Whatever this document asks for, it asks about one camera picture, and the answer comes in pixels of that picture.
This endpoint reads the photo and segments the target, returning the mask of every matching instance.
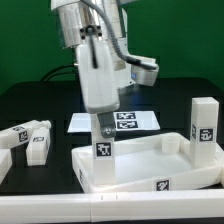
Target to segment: green wall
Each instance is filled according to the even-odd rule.
[[[160,77],[205,77],[224,89],[224,0],[140,0],[126,9],[130,52],[157,57]],[[0,1],[0,94],[71,61],[50,1]]]

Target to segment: white foam block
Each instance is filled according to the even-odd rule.
[[[47,128],[35,130],[26,150],[28,166],[45,165],[50,147],[50,131]]]
[[[193,165],[214,165],[219,103],[212,97],[193,98],[190,155]]]
[[[121,221],[130,220],[129,194],[92,194],[91,221]]]
[[[104,139],[96,115],[92,115],[93,182],[113,185],[116,181],[114,138]]]
[[[10,149],[0,150],[0,184],[4,180],[10,167],[12,166],[12,157]]]

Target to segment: white block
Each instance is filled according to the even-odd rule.
[[[128,193],[92,194],[91,221],[121,221],[130,219]]]
[[[91,115],[93,182],[95,185],[113,185],[115,177],[114,138],[104,139],[96,115]]]
[[[192,99],[190,157],[196,167],[215,163],[218,111],[212,97]]]
[[[1,197],[0,223],[89,223],[89,195]]]
[[[30,121],[18,126],[0,131],[0,149],[11,149],[27,143],[35,129],[41,127],[51,128],[50,121]]]
[[[0,184],[4,180],[10,167],[12,166],[12,157],[10,149],[0,150]]]
[[[45,165],[50,147],[50,131],[47,128],[35,130],[26,150],[28,166]]]

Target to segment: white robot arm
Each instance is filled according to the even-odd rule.
[[[147,80],[152,83],[148,72],[154,83],[158,65],[155,61],[125,55],[120,50],[117,38],[122,37],[122,28],[117,0],[52,0],[51,3],[52,10],[57,9],[59,13],[65,46],[76,50],[86,111],[98,114],[103,137],[114,137],[111,135],[114,131],[107,131],[110,134],[106,135],[104,131],[115,129],[112,112],[120,106],[110,45],[120,61],[133,65],[130,76],[140,84],[147,84]]]

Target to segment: white plastic box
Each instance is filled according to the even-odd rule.
[[[162,151],[167,136],[179,137],[177,153]],[[194,190],[221,182],[223,152],[218,144],[216,151],[214,165],[196,168],[190,158],[190,141],[177,133],[115,142],[116,183],[106,186],[93,183],[92,146],[74,149],[72,160],[85,193]]]

